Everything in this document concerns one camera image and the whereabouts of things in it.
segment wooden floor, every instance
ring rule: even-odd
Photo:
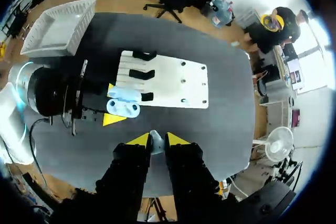
[[[27,23],[32,24],[40,14],[51,7],[64,4],[66,2],[75,0],[45,0],[40,5],[36,6],[28,15]],[[115,13],[126,13],[126,14],[142,14],[144,16],[155,17],[159,10],[154,8],[148,8],[148,10],[143,10],[143,6],[148,3],[158,3],[157,0],[97,0],[96,12],[115,12]],[[227,42],[232,42],[241,38],[243,30],[238,27],[235,23],[231,27],[223,27],[221,29],[215,28],[211,21],[199,13],[199,10],[195,7],[185,8],[183,13],[178,14],[184,25],[200,30],[204,33],[212,35],[221,40]],[[174,18],[166,13],[162,16],[175,22]],[[23,45],[23,41],[20,39],[12,39],[8,45],[8,50],[6,51],[6,59],[11,63],[0,63],[0,73],[2,77],[0,78],[0,89],[7,82],[8,71],[13,63],[27,61],[25,56],[20,55],[20,50]],[[255,126],[255,137],[263,136],[266,133],[266,108],[259,106],[256,100],[256,126]],[[38,173],[34,169],[33,165],[30,166],[19,166],[22,171],[30,172],[36,175],[37,181],[41,181]],[[48,186],[51,191],[58,198],[70,197],[73,191],[73,187],[65,182],[62,182],[52,176],[47,175],[46,179],[48,181]]]

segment white plate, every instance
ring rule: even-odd
[[[132,51],[121,53],[116,86],[154,93],[154,100],[139,105],[206,109],[208,100],[207,67],[204,64],[157,55],[150,61],[134,58]],[[154,78],[140,80],[129,77],[130,69],[148,72]]]

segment desk fan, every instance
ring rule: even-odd
[[[253,140],[254,144],[264,145],[265,154],[272,162],[284,160],[293,148],[293,133],[287,127],[274,129],[267,140]]]

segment light blue object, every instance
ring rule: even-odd
[[[107,93],[110,97],[121,101],[141,102],[141,93],[134,89],[125,89],[114,86]]]
[[[106,106],[111,115],[135,118],[140,114],[140,106],[136,102],[125,102],[118,99],[111,99]]]
[[[222,27],[232,20],[232,11],[230,11],[230,3],[223,0],[214,0],[214,5],[218,7],[218,11],[213,12],[211,16],[212,24],[215,27]]]
[[[156,155],[164,152],[164,140],[159,133],[156,130],[151,130],[149,134],[151,134],[153,140],[151,154]]]
[[[140,114],[141,93],[137,90],[112,87],[108,91],[112,97],[108,101],[106,109],[112,115],[123,116],[125,118],[135,118]]]

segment white plastic tray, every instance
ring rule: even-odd
[[[132,51],[121,53],[117,87],[154,93],[154,100],[139,105],[173,108],[207,109],[208,74],[204,64],[157,55],[150,61],[136,59]],[[130,69],[142,72],[155,70],[155,77],[139,80],[129,77]]]
[[[96,0],[78,0],[45,10],[29,31],[21,55],[73,56],[95,11]]]

